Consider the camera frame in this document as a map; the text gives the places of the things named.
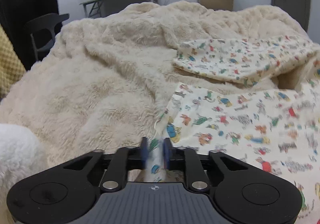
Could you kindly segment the cream fluffy blanket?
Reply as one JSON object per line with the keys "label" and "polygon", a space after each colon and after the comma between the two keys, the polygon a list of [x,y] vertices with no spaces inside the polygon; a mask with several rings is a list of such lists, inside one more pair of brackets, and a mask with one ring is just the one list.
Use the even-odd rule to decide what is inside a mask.
{"label": "cream fluffy blanket", "polygon": [[177,83],[224,94],[243,89],[174,68],[181,42],[284,35],[308,38],[297,21],[270,5],[230,12],[186,1],[142,3],[106,18],[76,20],[11,87],[1,101],[1,124],[31,130],[48,166],[100,146],[135,144],[153,134]]}

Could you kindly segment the white fluffy plush object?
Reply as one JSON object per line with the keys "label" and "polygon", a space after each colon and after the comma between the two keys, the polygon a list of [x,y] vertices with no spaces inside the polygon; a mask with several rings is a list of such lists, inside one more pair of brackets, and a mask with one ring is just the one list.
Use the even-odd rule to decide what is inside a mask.
{"label": "white fluffy plush object", "polygon": [[1,124],[1,223],[13,223],[7,208],[7,194],[18,181],[47,168],[46,152],[26,127]]}

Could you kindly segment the black plastic chair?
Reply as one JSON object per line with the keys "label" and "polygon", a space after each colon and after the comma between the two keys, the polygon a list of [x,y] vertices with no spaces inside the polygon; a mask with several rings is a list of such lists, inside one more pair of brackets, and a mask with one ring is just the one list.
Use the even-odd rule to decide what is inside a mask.
{"label": "black plastic chair", "polygon": [[[39,53],[49,52],[55,43],[55,27],[57,24],[61,24],[62,22],[68,20],[70,15],[68,13],[59,15],[57,13],[49,13],[27,22],[26,27],[31,37],[31,43],[33,46],[33,51],[35,55],[35,60],[39,61]],[[50,40],[42,47],[38,48],[36,45],[36,41],[34,35],[39,32],[47,32],[50,33]]]}

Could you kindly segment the black curtain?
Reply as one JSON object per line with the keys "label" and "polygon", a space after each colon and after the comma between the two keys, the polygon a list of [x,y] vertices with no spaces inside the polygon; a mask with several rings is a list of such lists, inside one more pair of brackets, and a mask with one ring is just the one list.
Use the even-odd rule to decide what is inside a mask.
{"label": "black curtain", "polygon": [[1,0],[1,26],[26,70],[36,62],[27,23],[58,12],[57,0]]}

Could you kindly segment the grey folding table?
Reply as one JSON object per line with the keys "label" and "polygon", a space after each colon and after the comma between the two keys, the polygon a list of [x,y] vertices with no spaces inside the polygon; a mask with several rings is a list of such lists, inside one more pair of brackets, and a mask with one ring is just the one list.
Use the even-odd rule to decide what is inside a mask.
{"label": "grey folding table", "polygon": [[158,4],[158,0],[89,0],[81,3],[86,18],[104,18],[119,13],[131,4],[152,2]]}

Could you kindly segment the yellow checkered towel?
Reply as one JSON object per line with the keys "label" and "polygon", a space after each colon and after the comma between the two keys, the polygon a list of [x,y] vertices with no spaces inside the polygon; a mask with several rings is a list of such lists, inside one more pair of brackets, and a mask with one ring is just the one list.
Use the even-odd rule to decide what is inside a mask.
{"label": "yellow checkered towel", "polygon": [[11,41],[4,29],[0,28],[0,87],[1,99],[10,91],[11,86],[18,82],[26,73],[25,67],[16,55]]}

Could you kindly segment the cartoon print cream garment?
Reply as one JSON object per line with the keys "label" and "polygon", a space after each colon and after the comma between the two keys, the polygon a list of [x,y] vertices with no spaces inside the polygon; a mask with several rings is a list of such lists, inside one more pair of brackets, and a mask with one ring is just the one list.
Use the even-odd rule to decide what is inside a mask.
{"label": "cartoon print cream garment", "polygon": [[224,152],[294,184],[298,223],[319,223],[319,45],[300,36],[183,42],[174,67],[243,85],[224,94],[179,83],[157,139]]}

